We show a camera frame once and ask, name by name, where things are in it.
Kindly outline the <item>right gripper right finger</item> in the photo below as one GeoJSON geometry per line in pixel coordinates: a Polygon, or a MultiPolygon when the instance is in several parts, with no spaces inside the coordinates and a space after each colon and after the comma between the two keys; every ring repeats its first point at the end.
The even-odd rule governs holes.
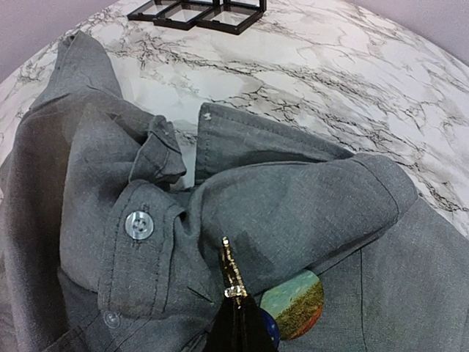
{"type": "Polygon", "coordinates": [[[237,298],[237,350],[277,351],[260,308],[250,295],[237,298]]]}

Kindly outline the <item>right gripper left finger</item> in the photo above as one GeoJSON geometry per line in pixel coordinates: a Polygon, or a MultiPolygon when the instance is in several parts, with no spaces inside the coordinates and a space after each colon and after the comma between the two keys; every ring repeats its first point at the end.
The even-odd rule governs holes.
{"type": "Polygon", "coordinates": [[[223,302],[207,338],[207,351],[243,351],[245,285],[227,237],[222,239],[221,268],[225,282],[223,302]]]}

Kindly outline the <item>grey button shirt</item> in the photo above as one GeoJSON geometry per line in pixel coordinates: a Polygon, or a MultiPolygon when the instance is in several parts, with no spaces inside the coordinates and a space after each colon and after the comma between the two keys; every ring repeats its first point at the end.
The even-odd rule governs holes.
{"type": "Polygon", "coordinates": [[[223,237],[256,304],[322,281],[322,317],[281,351],[468,349],[468,241],[389,158],[205,103],[175,189],[185,172],[173,125],[66,37],[1,166],[1,349],[207,351],[223,237]]]}

